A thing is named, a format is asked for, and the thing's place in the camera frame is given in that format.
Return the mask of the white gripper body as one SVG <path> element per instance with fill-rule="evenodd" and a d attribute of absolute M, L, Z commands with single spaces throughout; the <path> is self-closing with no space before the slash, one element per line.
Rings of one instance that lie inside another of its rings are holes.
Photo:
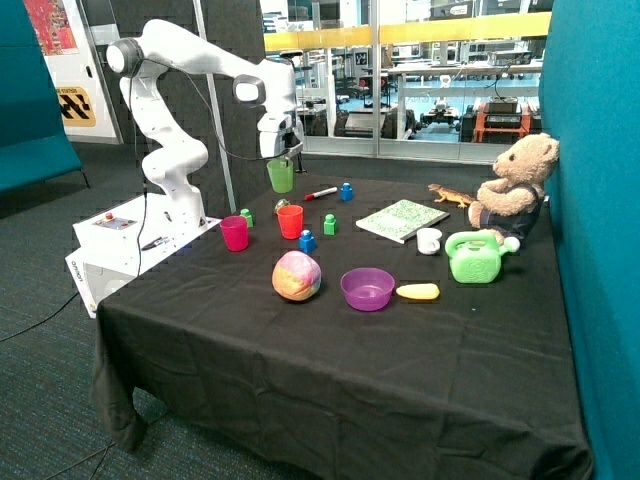
<path fill-rule="evenodd" d="M 291 113 L 265 113 L 257 124 L 260 153 L 264 159 L 292 159 L 303 150 L 304 131 Z"/>

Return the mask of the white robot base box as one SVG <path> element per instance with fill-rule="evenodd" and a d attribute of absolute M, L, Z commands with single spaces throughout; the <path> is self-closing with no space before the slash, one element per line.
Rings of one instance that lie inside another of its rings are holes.
<path fill-rule="evenodd" d="M 66 264 L 91 318 L 106 297 L 220 222 L 207 217 L 189 227 L 169 206 L 166 196 L 149 193 L 73 225 L 80 247 Z"/>

